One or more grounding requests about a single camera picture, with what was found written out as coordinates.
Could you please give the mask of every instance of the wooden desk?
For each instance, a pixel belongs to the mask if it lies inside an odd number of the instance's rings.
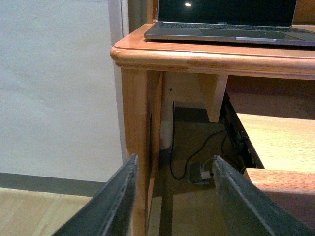
[[[315,80],[315,52],[285,48],[223,46],[211,43],[156,43],[144,39],[151,25],[143,25],[111,50],[122,69],[124,121],[128,155],[139,155],[139,185],[132,219],[134,236],[147,232],[149,189],[149,120],[156,172],[162,71],[197,73],[204,88],[209,120],[217,122],[229,75]],[[315,27],[305,27],[315,31]]]
[[[315,229],[315,81],[251,78],[251,88],[244,82],[230,78],[226,90],[266,168],[244,175]]]

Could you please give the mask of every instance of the gray baseboard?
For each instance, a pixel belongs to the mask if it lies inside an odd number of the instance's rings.
[[[93,197],[104,182],[0,173],[0,187]]]

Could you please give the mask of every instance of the laptop lid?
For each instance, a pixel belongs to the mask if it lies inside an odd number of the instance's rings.
[[[296,0],[159,0],[158,20],[290,27]]]

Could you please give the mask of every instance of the white wall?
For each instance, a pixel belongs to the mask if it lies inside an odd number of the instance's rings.
[[[109,15],[120,9],[0,1],[0,172],[107,181],[120,167],[121,85],[109,56],[122,35]]]

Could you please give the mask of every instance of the desk leg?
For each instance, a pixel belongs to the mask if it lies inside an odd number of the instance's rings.
[[[144,70],[122,69],[124,124],[127,154],[139,156],[139,179],[133,206],[131,233],[147,235],[149,184],[149,80]]]
[[[163,90],[163,73],[154,73],[150,75],[152,94],[154,95],[152,101],[152,121],[151,121],[151,152],[152,152],[152,168],[150,183],[148,189],[148,220],[150,219],[150,212],[152,207],[154,182],[158,172],[159,161],[159,145],[160,145],[160,127],[161,127],[161,105],[162,105],[162,90]]]

